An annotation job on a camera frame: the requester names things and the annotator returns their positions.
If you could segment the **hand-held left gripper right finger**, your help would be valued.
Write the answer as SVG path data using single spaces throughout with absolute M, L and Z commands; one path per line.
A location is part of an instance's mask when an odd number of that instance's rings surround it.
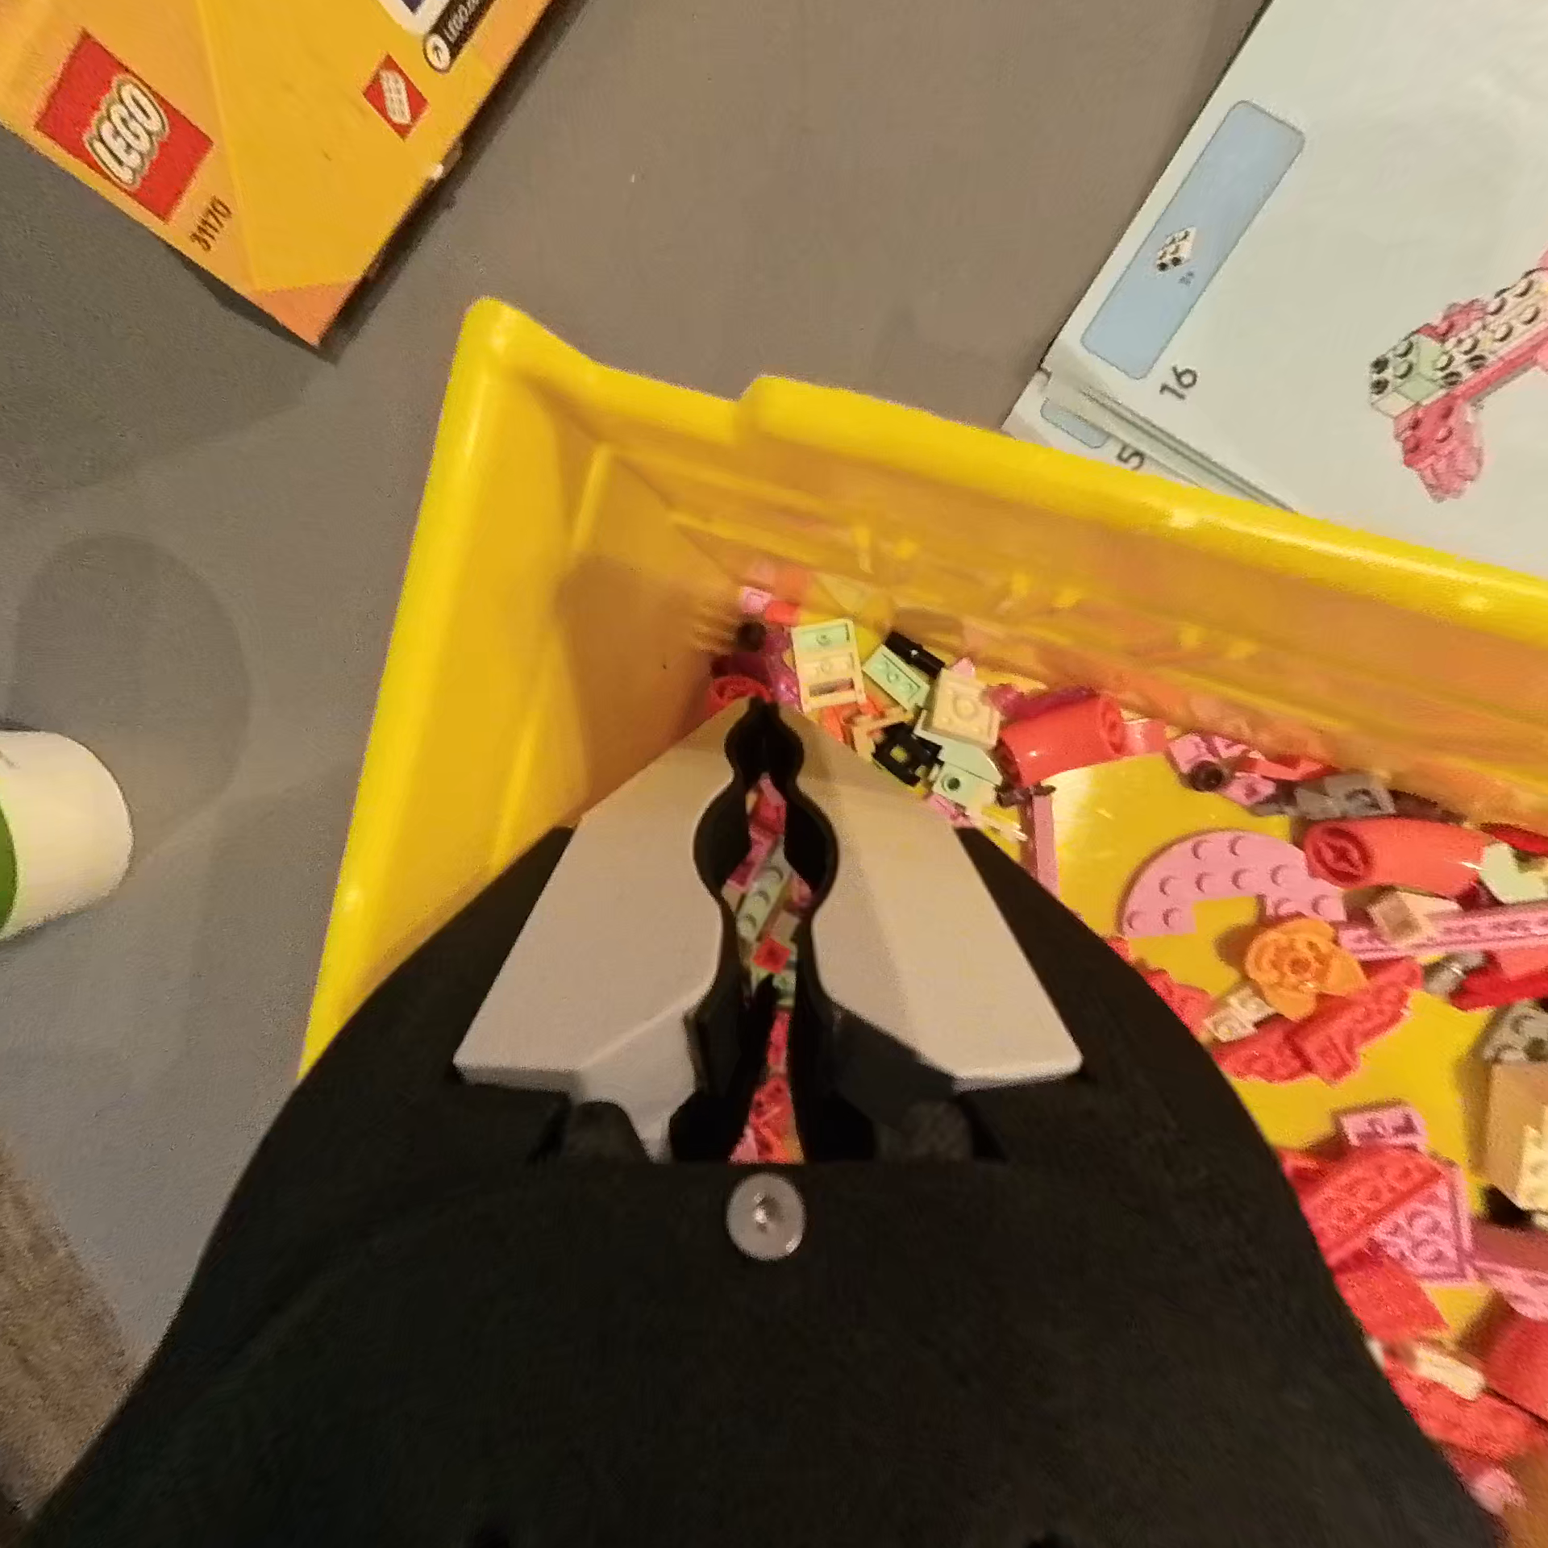
M 911 1109 L 1079 1070 L 1081 1053 L 958 828 L 801 716 L 760 707 L 760 773 L 806 889 L 786 1088 L 805 1158 L 869 1158 Z

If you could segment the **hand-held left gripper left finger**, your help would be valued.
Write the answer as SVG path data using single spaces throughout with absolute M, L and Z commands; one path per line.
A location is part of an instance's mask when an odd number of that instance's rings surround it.
M 456 1046 L 464 1081 L 613 1103 L 652 1157 L 736 1144 L 770 996 L 722 889 L 779 744 L 773 703 L 735 701 L 572 825 Z

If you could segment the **yellow brick storage bin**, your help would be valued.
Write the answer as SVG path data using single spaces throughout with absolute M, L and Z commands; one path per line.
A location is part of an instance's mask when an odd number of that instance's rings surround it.
M 454 1053 L 569 830 L 707 712 L 742 591 L 1052 687 L 1053 775 L 1158 795 L 1066 852 L 1099 902 L 1182 838 L 1129 712 L 1544 828 L 1544 583 L 790 379 L 460 329 L 272 1138 L 322 1263 L 237 1357 L 290 1391 L 255 1544 L 1544 1544 L 1544 1433 L 1485 1508 L 1367 1346 L 1249 1094 L 1004 847 L 980 871 L 1081 1053 L 805 1158 L 806 889 L 747 790 L 722 895 L 762 1063 L 725 1153 Z

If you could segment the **pile of colourful toy bricks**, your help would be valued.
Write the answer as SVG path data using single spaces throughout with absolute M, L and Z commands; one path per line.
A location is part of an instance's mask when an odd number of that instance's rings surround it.
M 954 751 L 934 727 L 935 681 L 1009 705 L 1005 683 L 924 661 L 897 635 L 840 670 L 832 701 L 797 685 L 806 646 L 856 641 L 845 618 L 742 622 L 709 663 L 707 709 L 746 698 L 810 711 L 878 770 L 921 790 L 959 830 L 1055 860 L 1040 795 L 991 790 L 991 753 Z M 1109 946 L 1238 1081 L 1334 1086 L 1427 992 L 1440 956 L 1461 957 L 1457 1005 L 1514 948 L 1544 945 L 1544 891 L 1507 893 L 1503 873 L 1544 838 L 1503 825 L 1407 816 L 1356 770 L 1289 788 L 1293 838 L 1210 827 L 1134 869 Z M 1510 1512 L 1510 1466 L 1544 1433 L 1544 1234 L 1475 1225 L 1461 1171 L 1426 1149 L 1402 1105 L 1335 1114 L 1317 1147 L 1278 1151 L 1308 1228 L 1378 1365 L 1485 1508 Z

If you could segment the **grey desk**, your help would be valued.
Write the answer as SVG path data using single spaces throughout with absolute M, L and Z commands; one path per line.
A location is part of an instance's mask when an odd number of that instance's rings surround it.
M 3 1134 L 152 1350 L 296 1072 L 473 300 L 996 425 L 1258 5 L 560 3 L 320 353 L 3 139 L 3 720 L 121 782 L 3 946 Z

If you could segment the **white paper cup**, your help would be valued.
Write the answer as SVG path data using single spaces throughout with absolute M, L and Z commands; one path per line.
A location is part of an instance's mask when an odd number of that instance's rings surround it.
M 73 915 L 123 880 L 128 808 L 106 766 L 77 740 L 1 731 L 1 937 Z

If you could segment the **orange toy set box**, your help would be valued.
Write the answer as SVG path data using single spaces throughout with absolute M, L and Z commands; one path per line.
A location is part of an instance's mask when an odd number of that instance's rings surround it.
M 3 126 L 318 342 L 547 1 L 3 1 Z

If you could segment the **open instruction booklet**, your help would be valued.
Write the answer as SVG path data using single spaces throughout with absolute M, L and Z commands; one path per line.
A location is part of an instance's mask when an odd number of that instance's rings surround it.
M 1542 578 L 1544 246 L 1544 3 L 1267 3 L 1002 427 Z

